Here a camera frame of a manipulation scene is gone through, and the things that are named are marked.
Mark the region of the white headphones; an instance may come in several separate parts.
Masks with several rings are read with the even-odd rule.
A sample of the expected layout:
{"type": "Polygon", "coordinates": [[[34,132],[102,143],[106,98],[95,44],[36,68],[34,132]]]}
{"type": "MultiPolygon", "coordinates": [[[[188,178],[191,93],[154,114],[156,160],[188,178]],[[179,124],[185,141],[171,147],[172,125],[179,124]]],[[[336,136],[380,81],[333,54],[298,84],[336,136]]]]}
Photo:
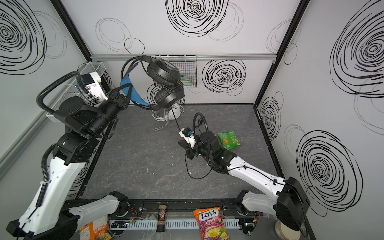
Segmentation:
{"type": "Polygon", "coordinates": [[[156,112],[153,110],[151,114],[152,117],[158,122],[168,122],[178,119],[184,112],[184,108],[180,104],[175,103],[169,109],[164,109],[163,115],[161,115],[160,111],[156,112]]]}

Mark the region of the black headphones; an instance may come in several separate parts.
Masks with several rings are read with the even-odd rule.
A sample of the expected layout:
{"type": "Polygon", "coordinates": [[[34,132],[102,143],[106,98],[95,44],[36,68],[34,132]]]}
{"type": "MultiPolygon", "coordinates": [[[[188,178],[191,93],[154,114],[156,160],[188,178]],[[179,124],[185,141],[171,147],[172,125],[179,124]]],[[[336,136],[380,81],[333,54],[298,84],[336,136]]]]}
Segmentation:
{"type": "Polygon", "coordinates": [[[120,78],[120,87],[128,101],[145,110],[168,109],[185,96],[180,70],[162,58],[147,55],[132,57],[123,64],[120,78]],[[153,97],[153,103],[144,101],[130,80],[130,73],[138,65],[143,68],[154,84],[161,88],[153,97]]]}

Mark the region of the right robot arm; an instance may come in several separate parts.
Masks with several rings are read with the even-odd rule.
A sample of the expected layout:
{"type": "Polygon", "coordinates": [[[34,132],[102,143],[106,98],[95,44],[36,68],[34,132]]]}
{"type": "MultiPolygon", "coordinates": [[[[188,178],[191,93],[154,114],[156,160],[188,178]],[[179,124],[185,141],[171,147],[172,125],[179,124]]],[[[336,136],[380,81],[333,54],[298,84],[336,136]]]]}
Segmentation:
{"type": "Polygon", "coordinates": [[[284,179],[252,166],[239,155],[222,147],[219,138],[209,130],[202,113],[194,115],[193,122],[197,120],[205,128],[200,135],[196,134],[195,125],[179,128],[181,140],[178,144],[186,151],[185,159],[202,157],[212,171],[238,178],[260,190],[261,194],[243,191],[238,195],[238,211],[241,214],[263,212],[274,215],[287,228],[307,237],[307,212],[311,202],[301,183],[293,177],[284,179]]]}

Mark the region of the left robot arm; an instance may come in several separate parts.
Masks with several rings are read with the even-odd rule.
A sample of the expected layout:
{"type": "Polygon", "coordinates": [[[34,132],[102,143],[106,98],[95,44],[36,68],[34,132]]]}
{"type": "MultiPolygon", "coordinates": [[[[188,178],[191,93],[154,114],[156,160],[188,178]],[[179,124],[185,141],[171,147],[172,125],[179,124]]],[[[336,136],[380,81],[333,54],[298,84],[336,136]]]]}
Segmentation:
{"type": "Polygon", "coordinates": [[[57,143],[44,153],[41,162],[43,180],[25,213],[9,222],[6,230],[25,240],[68,240],[81,227],[110,214],[126,216],[128,198],[117,191],[100,200],[64,209],[68,193],[80,171],[103,143],[119,112],[127,109],[131,97],[121,88],[112,89],[98,106],[87,105],[80,97],[65,100],[58,110],[44,104],[44,98],[71,78],[82,83],[77,71],[70,72],[43,89],[37,96],[38,106],[59,118],[68,128],[57,143]]]}

